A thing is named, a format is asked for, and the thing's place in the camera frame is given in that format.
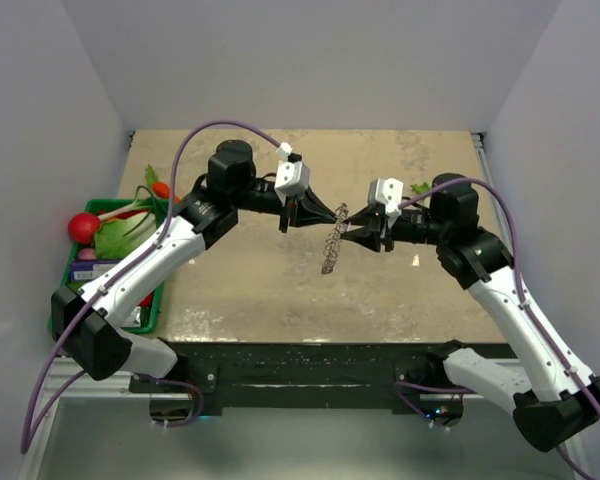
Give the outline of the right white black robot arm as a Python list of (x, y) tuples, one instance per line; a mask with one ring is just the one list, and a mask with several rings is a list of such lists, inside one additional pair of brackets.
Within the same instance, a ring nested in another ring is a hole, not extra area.
[(600, 376), (560, 337), (529, 292), (506, 246), (479, 224), (479, 180), (438, 175), (411, 200), (396, 179), (378, 179), (366, 207), (345, 219), (342, 237), (375, 252), (395, 243), (433, 245), (443, 269), (489, 314), (524, 371), (516, 374), (457, 341), (425, 369), (439, 393), (469, 390), (510, 414), (534, 448), (549, 452), (600, 420)]

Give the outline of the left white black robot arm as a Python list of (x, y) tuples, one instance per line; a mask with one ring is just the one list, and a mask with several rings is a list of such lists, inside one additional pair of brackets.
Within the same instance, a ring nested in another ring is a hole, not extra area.
[(275, 178), (267, 181), (257, 177), (247, 142), (220, 143), (206, 174), (139, 247), (79, 290), (58, 288), (51, 297), (51, 323), (61, 350), (96, 381), (125, 371), (151, 376), (165, 392), (180, 390), (187, 368), (176, 351), (121, 324), (172, 273), (235, 227), (241, 210), (277, 216), (281, 232), (335, 223), (335, 213), (311, 190), (301, 156), (288, 145), (280, 151)]

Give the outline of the metal disc with keyrings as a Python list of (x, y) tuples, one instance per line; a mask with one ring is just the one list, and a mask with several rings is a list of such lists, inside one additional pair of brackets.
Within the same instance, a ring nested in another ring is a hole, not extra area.
[(336, 210), (336, 222), (326, 238), (325, 247), (324, 247), (324, 261), (321, 266), (321, 274), (328, 275), (331, 274), (337, 263), (340, 246), (342, 242), (342, 235), (346, 232), (348, 228), (347, 218), (349, 216), (349, 208), (346, 203), (342, 203)]

